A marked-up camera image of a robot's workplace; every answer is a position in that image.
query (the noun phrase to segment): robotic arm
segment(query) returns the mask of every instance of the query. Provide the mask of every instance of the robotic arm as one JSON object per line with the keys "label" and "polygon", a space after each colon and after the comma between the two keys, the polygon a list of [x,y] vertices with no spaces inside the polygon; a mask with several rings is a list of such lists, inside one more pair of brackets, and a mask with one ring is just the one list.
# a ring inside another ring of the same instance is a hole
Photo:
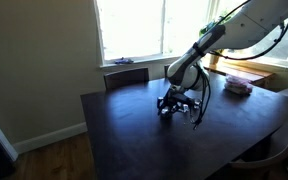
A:
{"label": "robotic arm", "polygon": [[[165,97],[158,99],[159,115],[169,117],[185,104],[190,108],[196,102],[184,95],[187,90],[203,90],[208,73],[201,64],[206,53],[217,49],[244,49],[258,43],[276,26],[288,18],[288,0],[248,0],[228,22],[216,25],[168,69],[171,86]],[[194,121],[196,125],[201,117]]]}

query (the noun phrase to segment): window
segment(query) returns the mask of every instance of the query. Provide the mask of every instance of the window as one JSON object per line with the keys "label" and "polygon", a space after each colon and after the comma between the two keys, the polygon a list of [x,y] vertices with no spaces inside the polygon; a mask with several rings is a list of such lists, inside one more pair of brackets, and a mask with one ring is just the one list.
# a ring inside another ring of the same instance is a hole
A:
{"label": "window", "polygon": [[[103,63],[122,57],[132,60],[176,57],[197,41],[199,30],[244,0],[97,0]],[[279,36],[277,27],[260,43],[232,56],[262,52]],[[288,32],[265,56],[252,60],[288,66]]]}

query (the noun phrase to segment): wooden floor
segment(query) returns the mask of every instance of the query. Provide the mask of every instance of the wooden floor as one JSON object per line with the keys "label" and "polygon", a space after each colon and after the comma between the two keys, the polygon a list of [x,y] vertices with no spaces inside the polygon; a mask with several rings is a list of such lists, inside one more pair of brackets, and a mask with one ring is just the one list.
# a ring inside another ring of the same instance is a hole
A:
{"label": "wooden floor", "polygon": [[[22,154],[16,172],[6,180],[95,180],[93,156],[86,133]],[[279,166],[269,179],[288,180]]]}

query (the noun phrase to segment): object on window sill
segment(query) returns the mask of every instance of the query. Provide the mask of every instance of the object on window sill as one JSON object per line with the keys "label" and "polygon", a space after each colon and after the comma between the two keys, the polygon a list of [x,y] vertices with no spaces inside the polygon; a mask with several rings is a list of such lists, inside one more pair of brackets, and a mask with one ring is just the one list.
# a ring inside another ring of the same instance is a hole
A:
{"label": "object on window sill", "polygon": [[115,60],[114,62],[115,64],[132,64],[134,61],[129,58],[122,57],[121,59]]}
{"label": "object on window sill", "polygon": [[232,75],[226,76],[226,83],[224,87],[225,89],[236,94],[250,94],[253,89],[253,86],[250,84],[249,80]]}

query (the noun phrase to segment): dark wooden table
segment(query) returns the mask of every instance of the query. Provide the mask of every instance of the dark wooden table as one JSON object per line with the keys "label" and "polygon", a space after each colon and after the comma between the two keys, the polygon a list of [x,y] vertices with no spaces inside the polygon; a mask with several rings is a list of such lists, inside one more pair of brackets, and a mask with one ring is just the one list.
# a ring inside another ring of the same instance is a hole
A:
{"label": "dark wooden table", "polygon": [[164,79],[82,95],[98,178],[205,179],[288,120],[288,97],[257,87],[239,96],[224,90],[224,76],[210,79],[209,107],[195,131],[188,114],[157,116]]}

